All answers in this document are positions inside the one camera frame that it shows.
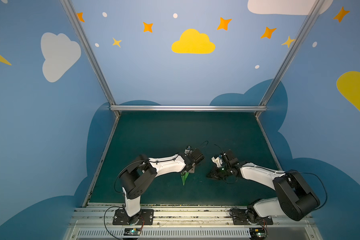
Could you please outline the green square paper sheet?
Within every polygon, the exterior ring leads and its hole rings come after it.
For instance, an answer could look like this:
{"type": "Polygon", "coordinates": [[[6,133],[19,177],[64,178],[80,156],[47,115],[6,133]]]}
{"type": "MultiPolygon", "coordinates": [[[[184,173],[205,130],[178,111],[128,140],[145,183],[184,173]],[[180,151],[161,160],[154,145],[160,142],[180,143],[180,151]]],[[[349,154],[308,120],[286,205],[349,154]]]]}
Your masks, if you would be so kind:
{"type": "Polygon", "coordinates": [[[183,186],[186,184],[186,180],[187,180],[188,176],[189,176],[189,173],[188,173],[188,172],[182,172],[182,173],[181,173],[181,178],[182,178],[182,184],[183,184],[183,186]]]}

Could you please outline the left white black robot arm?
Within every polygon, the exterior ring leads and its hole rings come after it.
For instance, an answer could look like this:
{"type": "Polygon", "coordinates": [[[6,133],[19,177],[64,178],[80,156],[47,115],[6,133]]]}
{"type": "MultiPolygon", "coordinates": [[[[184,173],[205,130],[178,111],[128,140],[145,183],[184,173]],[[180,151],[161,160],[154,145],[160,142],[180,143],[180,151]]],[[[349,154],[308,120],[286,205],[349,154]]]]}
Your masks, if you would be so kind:
{"type": "Polygon", "coordinates": [[[184,176],[193,173],[203,159],[202,152],[192,148],[187,148],[183,153],[158,159],[139,155],[118,175],[125,198],[123,212],[127,217],[126,223],[135,225],[140,220],[141,195],[146,192],[155,178],[170,173],[180,173],[184,176]]]}

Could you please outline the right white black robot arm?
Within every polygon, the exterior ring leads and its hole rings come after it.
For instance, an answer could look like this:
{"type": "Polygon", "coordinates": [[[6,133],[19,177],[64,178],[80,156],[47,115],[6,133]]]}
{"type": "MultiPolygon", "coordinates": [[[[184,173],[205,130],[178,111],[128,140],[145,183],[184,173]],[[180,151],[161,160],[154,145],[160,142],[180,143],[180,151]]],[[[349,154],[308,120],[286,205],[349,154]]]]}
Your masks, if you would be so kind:
{"type": "Polygon", "coordinates": [[[322,207],[319,197],[296,170],[278,171],[250,162],[240,162],[231,150],[212,157],[214,166],[207,175],[209,179],[226,180],[242,178],[264,185],[275,191],[276,197],[259,199],[247,206],[237,217],[251,225],[262,223],[272,216],[286,216],[300,221],[311,212],[322,207]]]}

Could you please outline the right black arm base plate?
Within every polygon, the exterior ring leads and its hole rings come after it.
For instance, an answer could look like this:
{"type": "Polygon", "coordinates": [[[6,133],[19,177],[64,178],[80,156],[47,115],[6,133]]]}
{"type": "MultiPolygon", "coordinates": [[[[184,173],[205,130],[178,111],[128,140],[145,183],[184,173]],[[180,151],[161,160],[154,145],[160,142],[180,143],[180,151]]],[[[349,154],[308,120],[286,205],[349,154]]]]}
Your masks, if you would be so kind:
{"type": "Polygon", "coordinates": [[[254,210],[231,208],[229,215],[234,225],[273,225],[271,217],[260,217],[254,210]]]}

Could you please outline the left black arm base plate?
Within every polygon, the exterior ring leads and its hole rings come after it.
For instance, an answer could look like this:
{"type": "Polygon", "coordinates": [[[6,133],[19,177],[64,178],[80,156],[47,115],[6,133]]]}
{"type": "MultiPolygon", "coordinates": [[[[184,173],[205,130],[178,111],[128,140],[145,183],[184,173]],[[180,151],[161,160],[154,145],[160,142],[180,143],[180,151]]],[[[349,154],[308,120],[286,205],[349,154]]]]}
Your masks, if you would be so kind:
{"type": "Polygon", "coordinates": [[[124,209],[119,209],[115,212],[112,224],[115,226],[152,225],[153,217],[154,210],[152,209],[143,209],[132,217],[129,217],[124,209]]]}

